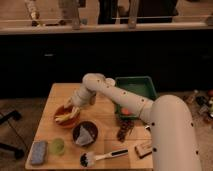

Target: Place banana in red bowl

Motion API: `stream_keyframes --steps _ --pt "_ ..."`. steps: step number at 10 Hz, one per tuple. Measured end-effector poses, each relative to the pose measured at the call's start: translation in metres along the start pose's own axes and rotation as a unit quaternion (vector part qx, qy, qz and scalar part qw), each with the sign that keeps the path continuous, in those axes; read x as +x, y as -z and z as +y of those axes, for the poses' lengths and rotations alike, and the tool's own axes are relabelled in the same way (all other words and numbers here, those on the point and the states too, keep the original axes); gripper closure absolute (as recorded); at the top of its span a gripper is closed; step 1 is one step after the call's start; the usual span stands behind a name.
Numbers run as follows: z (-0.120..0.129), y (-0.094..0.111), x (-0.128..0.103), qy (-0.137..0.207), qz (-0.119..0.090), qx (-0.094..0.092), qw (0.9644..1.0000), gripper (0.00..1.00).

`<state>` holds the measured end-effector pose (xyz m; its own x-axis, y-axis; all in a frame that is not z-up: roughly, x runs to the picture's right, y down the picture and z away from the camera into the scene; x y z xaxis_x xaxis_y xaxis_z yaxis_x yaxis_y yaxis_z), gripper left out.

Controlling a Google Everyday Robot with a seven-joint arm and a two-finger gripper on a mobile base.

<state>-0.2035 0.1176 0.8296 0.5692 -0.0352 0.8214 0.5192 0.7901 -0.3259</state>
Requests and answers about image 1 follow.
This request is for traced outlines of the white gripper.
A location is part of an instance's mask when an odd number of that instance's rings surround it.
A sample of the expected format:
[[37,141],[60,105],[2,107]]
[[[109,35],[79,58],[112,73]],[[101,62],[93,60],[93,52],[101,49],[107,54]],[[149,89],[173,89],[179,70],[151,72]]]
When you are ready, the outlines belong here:
[[85,86],[81,86],[79,89],[75,90],[72,94],[70,101],[73,106],[83,107],[90,104],[92,98],[96,96],[94,91],[89,90]]

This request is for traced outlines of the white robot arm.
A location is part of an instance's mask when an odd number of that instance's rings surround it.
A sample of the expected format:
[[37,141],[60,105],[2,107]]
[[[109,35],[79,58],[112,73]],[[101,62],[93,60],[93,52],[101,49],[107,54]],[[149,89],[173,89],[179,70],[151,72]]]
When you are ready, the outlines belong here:
[[102,74],[88,73],[71,96],[72,105],[84,106],[97,92],[150,126],[154,171],[202,171],[192,115],[181,98],[163,95],[153,101],[110,85]]

